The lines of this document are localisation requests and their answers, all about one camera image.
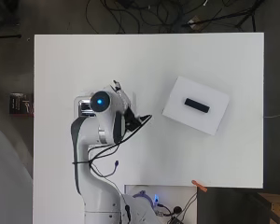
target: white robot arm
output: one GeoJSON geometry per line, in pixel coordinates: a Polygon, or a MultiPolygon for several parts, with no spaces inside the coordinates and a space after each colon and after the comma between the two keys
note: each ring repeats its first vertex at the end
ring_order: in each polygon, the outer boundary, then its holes
{"type": "Polygon", "coordinates": [[[93,175],[97,174],[92,167],[97,155],[90,157],[89,147],[118,146],[126,132],[143,125],[132,112],[131,102],[120,84],[115,81],[115,85],[96,92],[88,101],[79,100],[79,116],[71,127],[75,181],[85,205],[85,224],[160,223],[146,200],[120,195],[117,189],[93,175]]]}

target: blue light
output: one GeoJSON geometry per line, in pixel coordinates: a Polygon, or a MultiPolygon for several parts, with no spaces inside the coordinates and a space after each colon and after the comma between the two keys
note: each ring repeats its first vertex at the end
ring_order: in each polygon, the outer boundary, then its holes
{"type": "Polygon", "coordinates": [[[98,100],[96,101],[96,103],[97,103],[98,105],[102,105],[102,104],[103,104],[103,100],[98,99],[98,100]]]}
{"type": "Polygon", "coordinates": [[[158,203],[158,202],[159,202],[159,195],[155,194],[155,203],[158,203]]]}

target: gray floor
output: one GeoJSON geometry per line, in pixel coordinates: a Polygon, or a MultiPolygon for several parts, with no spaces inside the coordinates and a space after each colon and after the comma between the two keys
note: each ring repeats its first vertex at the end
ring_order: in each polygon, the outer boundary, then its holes
{"type": "MultiPolygon", "coordinates": [[[[191,0],[191,9],[202,0],[191,0]]],[[[188,21],[194,15],[201,19],[242,10],[251,6],[253,1],[238,0],[232,7],[222,8],[221,0],[209,0],[202,7],[184,18],[188,21]]],[[[22,0],[19,26],[0,28],[0,35],[22,34],[22,39],[0,40],[0,113],[8,116],[8,95],[11,92],[33,92],[34,90],[34,35],[35,34],[94,34],[85,20],[87,0],[22,0]]],[[[118,25],[97,0],[91,0],[89,18],[101,34],[115,34],[118,25]]],[[[145,15],[149,22],[155,18],[145,15]]],[[[136,33],[136,23],[122,13],[123,27],[128,34],[136,33]]],[[[280,0],[266,0],[256,14],[258,31],[265,33],[264,95],[266,116],[280,114],[280,0]]],[[[226,20],[236,23],[240,19],[226,20]]],[[[251,21],[243,26],[251,32],[251,21]]],[[[142,33],[155,34],[159,30],[147,25],[141,26],[142,33]]],[[[176,33],[190,33],[190,29],[174,28],[176,33]]],[[[238,32],[237,29],[210,24],[204,33],[238,32]]],[[[12,118],[26,146],[33,154],[33,119],[12,118]]],[[[264,121],[264,191],[280,194],[280,118],[264,121]]],[[[233,189],[210,189],[209,193],[199,193],[198,223],[268,223],[259,208],[248,203],[242,193],[233,189]]]]}

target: cable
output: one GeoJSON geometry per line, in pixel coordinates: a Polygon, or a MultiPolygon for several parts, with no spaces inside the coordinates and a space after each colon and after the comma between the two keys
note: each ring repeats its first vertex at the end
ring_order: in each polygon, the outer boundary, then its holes
{"type": "Polygon", "coordinates": [[[189,13],[191,13],[191,12],[197,10],[197,9],[200,8],[200,7],[203,7],[203,6],[204,6],[204,3],[205,3],[205,0],[203,0],[203,1],[202,1],[198,6],[196,6],[195,8],[191,9],[191,10],[188,11],[188,12],[185,12],[184,15],[187,15],[187,14],[189,14],[189,13]]]}
{"type": "Polygon", "coordinates": [[[273,115],[273,116],[266,116],[266,117],[263,117],[264,119],[274,119],[274,118],[279,118],[280,117],[280,114],[279,115],[273,115]]]}
{"type": "MultiPolygon", "coordinates": [[[[97,168],[97,166],[96,166],[95,164],[94,164],[93,166],[96,168],[97,172],[98,172],[100,175],[102,175],[102,173],[101,173],[100,170],[97,168]]],[[[106,177],[104,177],[104,179],[105,179],[106,181],[110,182],[110,183],[116,188],[116,190],[119,192],[119,195],[121,196],[122,200],[123,200],[124,203],[125,203],[125,207],[124,207],[124,208],[125,208],[125,210],[126,210],[126,212],[127,212],[127,216],[128,216],[128,219],[129,219],[128,224],[130,224],[130,222],[131,222],[131,211],[130,211],[130,206],[129,206],[129,205],[127,204],[127,202],[125,201],[125,198],[123,197],[123,194],[122,194],[121,191],[119,190],[119,187],[116,185],[116,183],[114,183],[113,181],[107,179],[106,177]]]]}
{"type": "Polygon", "coordinates": [[[116,8],[111,8],[109,7],[108,5],[105,5],[105,7],[110,10],[110,11],[120,11],[120,12],[125,12],[127,14],[129,14],[131,17],[134,18],[134,20],[137,22],[137,27],[138,27],[138,34],[140,34],[140,21],[131,13],[129,12],[128,10],[125,10],[125,9],[116,9],[116,8]]]}
{"type": "Polygon", "coordinates": [[[144,125],[146,125],[146,123],[151,119],[151,117],[152,117],[152,116],[150,115],[150,116],[149,116],[135,131],[133,131],[128,137],[126,137],[125,139],[123,139],[123,140],[120,141],[119,143],[117,143],[117,144],[115,144],[115,145],[113,145],[113,146],[111,146],[111,147],[108,147],[108,148],[104,149],[103,151],[97,153],[97,154],[90,160],[90,163],[92,163],[93,161],[99,159],[98,157],[101,156],[103,153],[107,152],[109,149],[111,149],[111,148],[113,148],[113,147],[115,147],[115,146],[118,146],[118,145],[120,145],[120,144],[122,144],[122,143],[128,141],[128,140],[129,140],[131,137],[133,137],[137,132],[139,132],[139,130],[142,129],[142,127],[143,127],[144,125]]]}
{"type": "Polygon", "coordinates": [[[193,201],[191,201],[196,195],[197,195],[197,192],[194,193],[194,194],[189,198],[189,200],[188,200],[188,202],[186,203],[184,209],[182,210],[181,213],[179,213],[179,214],[176,216],[176,218],[178,218],[182,213],[184,213],[183,218],[185,217],[185,213],[188,211],[189,207],[190,207],[190,206],[195,202],[195,200],[197,199],[197,197],[196,197],[193,201]]]}
{"type": "MultiPolygon", "coordinates": [[[[117,9],[119,9],[118,5],[116,4],[116,2],[114,2],[114,5],[116,6],[117,9]]],[[[121,12],[119,12],[119,30],[118,30],[118,34],[120,34],[120,30],[122,30],[122,32],[125,34],[125,31],[122,28],[121,22],[122,22],[122,15],[121,12]]]]}
{"type": "Polygon", "coordinates": [[[231,2],[231,0],[228,0],[227,2],[225,2],[225,0],[222,0],[222,4],[224,7],[230,7],[232,6],[234,3],[236,3],[238,0],[233,0],[233,2],[231,2]]]}
{"type": "MultiPolygon", "coordinates": [[[[212,20],[222,11],[222,8],[215,14],[212,20]]],[[[206,27],[208,27],[212,22],[208,22],[199,32],[202,32],[206,27]]]]}
{"type": "Polygon", "coordinates": [[[122,30],[122,32],[125,34],[124,29],[121,26],[121,22],[119,22],[119,20],[116,18],[116,16],[114,15],[114,13],[109,9],[108,5],[106,4],[106,0],[103,2],[103,0],[100,0],[101,4],[103,5],[103,7],[111,14],[111,16],[114,18],[114,20],[116,21],[116,23],[119,25],[119,29],[122,30]]]}
{"type": "Polygon", "coordinates": [[[90,4],[90,1],[91,0],[88,0],[88,2],[87,2],[87,5],[86,5],[86,8],[85,8],[85,18],[86,18],[86,21],[87,21],[87,23],[88,23],[88,25],[92,28],[92,30],[96,33],[96,34],[99,34],[97,31],[96,31],[96,29],[91,25],[91,23],[90,23],[90,21],[89,21],[89,19],[88,19],[88,5],[90,4]]]}
{"type": "MultiPolygon", "coordinates": [[[[100,170],[97,168],[97,166],[95,164],[93,164],[93,166],[95,167],[96,171],[102,175],[102,173],[100,172],[100,170]]],[[[107,179],[106,177],[103,177],[103,179],[105,179],[106,181],[110,182],[115,188],[116,190],[119,192],[119,194],[121,195],[125,205],[127,205],[127,202],[125,201],[124,197],[123,197],[123,194],[121,193],[121,191],[119,190],[119,187],[116,185],[116,183],[114,183],[113,181],[107,179]]]]}
{"type": "Polygon", "coordinates": [[[170,209],[168,207],[166,207],[165,205],[158,203],[157,206],[163,207],[164,209],[166,209],[168,211],[169,214],[163,214],[165,217],[171,217],[173,215],[173,213],[170,211],[170,209]]]}
{"type": "Polygon", "coordinates": [[[187,209],[185,210],[184,215],[183,215],[182,219],[180,220],[181,222],[185,219],[185,215],[186,215],[186,213],[187,213],[189,207],[190,207],[196,200],[197,200],[197,195],[196,195],[195,199],[188,205],[187,209]]]}

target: white table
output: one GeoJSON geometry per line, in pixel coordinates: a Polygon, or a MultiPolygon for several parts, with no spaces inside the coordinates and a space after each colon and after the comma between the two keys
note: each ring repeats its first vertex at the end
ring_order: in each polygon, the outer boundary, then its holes
{"type": "Polygon", "coordinates": [[[263,34],[37,35],[35,224],[82,223],[71,164],[73,102],[113,79],[136,94],[139,114],[153,115],[118,153],[98,163],[107,174],[119,160],[111,179],[121,189],[191,186],[192,179],[262,188],[263,34]],[[178,76],[230,96],[215,136],[161,115],[178,76]]]}

